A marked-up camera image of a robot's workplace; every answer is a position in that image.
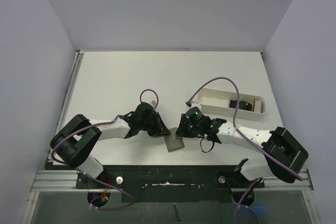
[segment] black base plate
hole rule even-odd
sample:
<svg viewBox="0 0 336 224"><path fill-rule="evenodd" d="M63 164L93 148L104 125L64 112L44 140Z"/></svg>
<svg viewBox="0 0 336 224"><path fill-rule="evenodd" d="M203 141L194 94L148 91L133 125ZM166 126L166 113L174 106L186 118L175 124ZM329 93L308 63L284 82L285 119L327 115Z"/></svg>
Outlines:
<svg viewBox="0 0 336 224"><path fill-rule="evenodd" d="M232 202L231 188L248 188L250 182L240 172L234 172L235 165L225 166L104 166L98 177L110 179L111 185L130 193L136 202L198 202L215 200ZM118 185L117 177L123 177ZM225 177L225 183L218 178ZM79 174L77 189L106 188L83 174ZM130 202L123 194L122 202Z"/></svg>

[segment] metal frame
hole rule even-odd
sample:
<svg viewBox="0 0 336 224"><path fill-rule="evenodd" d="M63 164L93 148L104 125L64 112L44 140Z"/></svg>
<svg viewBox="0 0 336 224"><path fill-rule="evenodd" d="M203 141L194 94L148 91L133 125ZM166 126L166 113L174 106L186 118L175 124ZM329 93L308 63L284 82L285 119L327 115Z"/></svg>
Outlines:
<svg viewBox="0 0 336 224"><path fill-rule="evenodd" d="M73 63L70 80L60 111L59 120L56 127L56 133L64 124L64 120L69 108L72 92L75 87L80 65L83 59L84 51L76 51L75 60ZM48 155L48 162L53 162L50 154ZM255 190L300 190L302 191L304 201L307 206L307 211L312 224L320 224L318 212L312 199L313 185L309 175L309 171L302 170L300 175L303 177L303 182L295 182L287 184L277 179L276 177L264 178L265 188L256 188ZM30 224L36 207L39 192L44 191L102 191L102 189L76 189L77 172L75 170L39 170L36 173L30 194L27 200L26 208L24 210L21 224Z"/></svg>
<svg viewBox="0 0 336 224"><path fill-rule="evenodd" d="M265 187L255 188L255 190L278 191L278 190L301 190L311 191L313 185L308 169L302 170L300 176L302 182L288 184L276 177L264 178ZM77 171L76 170L39 170L33 181L31 192L41 191L103 191L105 189L76 189ZM232 189L232 191L245 191L246 189Z"/></svg>

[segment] gray wall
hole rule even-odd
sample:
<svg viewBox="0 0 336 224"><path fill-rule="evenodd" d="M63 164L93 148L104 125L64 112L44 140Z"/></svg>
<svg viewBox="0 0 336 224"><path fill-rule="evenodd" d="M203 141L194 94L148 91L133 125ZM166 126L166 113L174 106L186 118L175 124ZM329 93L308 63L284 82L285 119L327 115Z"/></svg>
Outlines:
<svg viewBox="0 0 336 224"><path fill-rule="evenodd" d="M263 50L292 0L50 0L76 49Z"/></svg>
<svg viewBox="0 0 336 224"><path fill-rule="evenodd" d="M336 212L336 0L293 0L265 51L286 127L310 153L322 223Z"/></svg>
<svg viewBox="0 0 336 224"><path fill-rule="evenodd" d="M0 223L19 223L75 51L48 0L0 0Z"/></svg>

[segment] white table surface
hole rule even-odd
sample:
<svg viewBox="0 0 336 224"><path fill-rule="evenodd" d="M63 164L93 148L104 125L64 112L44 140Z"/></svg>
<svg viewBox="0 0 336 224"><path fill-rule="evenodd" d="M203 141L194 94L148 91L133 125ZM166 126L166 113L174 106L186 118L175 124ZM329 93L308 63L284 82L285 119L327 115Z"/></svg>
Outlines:
<svg viewBox="0 0 336 224"><path fill-rule="evenodd" d="M261 130L282 126L281 117L259 52L116 52L86 51L79 69L65 124L76 114L89 119L113 119L139 104L142 90L154 89L159 95L156 109L170 129L178 127L185 102L203 83L214 77L229 77L244 94L264 97L267 112L258 121L237 118L237 123ZM224 80L207 86L234 92ZM146 92L144 101L154 95ZM210 115L213 118L231 118ZM91 154L102 165L235 165L243 158L260 153L229 144L215 144L202 153L198 138L185 138L185 148L168 153L164 138L151 138L145 132L129 139L98 142ZM204 142L204 149L211 143Z"/></svg>

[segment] white container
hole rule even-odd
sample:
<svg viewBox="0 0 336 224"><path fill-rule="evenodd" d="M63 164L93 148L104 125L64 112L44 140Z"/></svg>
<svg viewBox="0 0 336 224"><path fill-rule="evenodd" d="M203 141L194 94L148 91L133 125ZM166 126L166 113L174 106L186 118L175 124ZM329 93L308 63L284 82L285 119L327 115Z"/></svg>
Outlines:
<svg viewBox="0 0 336 224"><path fill-rule="evenodd" d="M258 120L266 113L266 101L263 97L251 94L240 94L241 101L253 103L254 100L262 101L261 113L238 110L237 117L249 120ZM202 106L202 112L233 116L235 109L229 108L230 100L237 100L237 94L223 90L201 89L197 97Z"/></svg>

